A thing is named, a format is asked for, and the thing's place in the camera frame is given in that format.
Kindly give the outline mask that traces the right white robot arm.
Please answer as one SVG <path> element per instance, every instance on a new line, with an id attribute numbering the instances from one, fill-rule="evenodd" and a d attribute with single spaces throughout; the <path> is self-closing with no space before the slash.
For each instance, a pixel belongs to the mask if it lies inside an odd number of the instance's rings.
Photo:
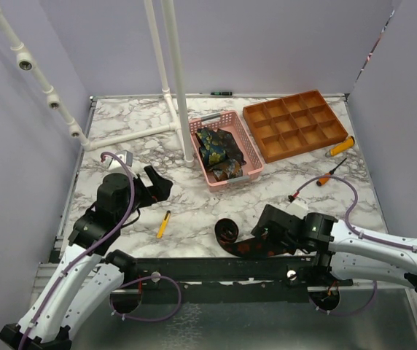
<path id="1" fill-rule="evenodd" d="M 350 228 L 341 219 L 308 213 L 293 204 L 286 211 L 265 206 L 252 235 L 291 254 L 301 250 L 323 257 L 310 267 L 316 284 L 326 285 L 334 278 L 367 279 L 399 284 L 417 293 L 417 238 Z"/>

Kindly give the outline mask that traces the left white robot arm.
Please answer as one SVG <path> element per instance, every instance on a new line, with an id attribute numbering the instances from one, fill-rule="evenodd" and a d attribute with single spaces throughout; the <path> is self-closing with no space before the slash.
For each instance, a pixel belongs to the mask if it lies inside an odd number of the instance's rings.
<path id="1" fill-rule="evenodd" d="M 11 349 L 70 349 L 73 337 L 111 292 L 139 283 L 136 260 L 109 247 L 128 218 L 168 200 L 173 183 L 152 167 L 146 186 L 129 169 L 104 177 L 95 202 L 74 223 L 61 261 L 36 302 L 16 323 L 6 324 L 0 340 Z"/>

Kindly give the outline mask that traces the black orange floral tie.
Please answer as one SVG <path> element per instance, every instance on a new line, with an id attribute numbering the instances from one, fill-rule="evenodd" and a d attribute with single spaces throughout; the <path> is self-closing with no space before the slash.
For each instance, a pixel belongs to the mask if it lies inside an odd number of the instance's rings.
<path id="1" fill-rule="evenodd" d="M 268 230 L 262 229 L 259 236 L 238 240 L 237 224 L 228 218 L 220 219 L 214 227 L 218 244 L 229 254 L 250 260 L 261 260 L 268 257 L 291 254 L 285 246 L 273 243 L 269 239 Z"/>

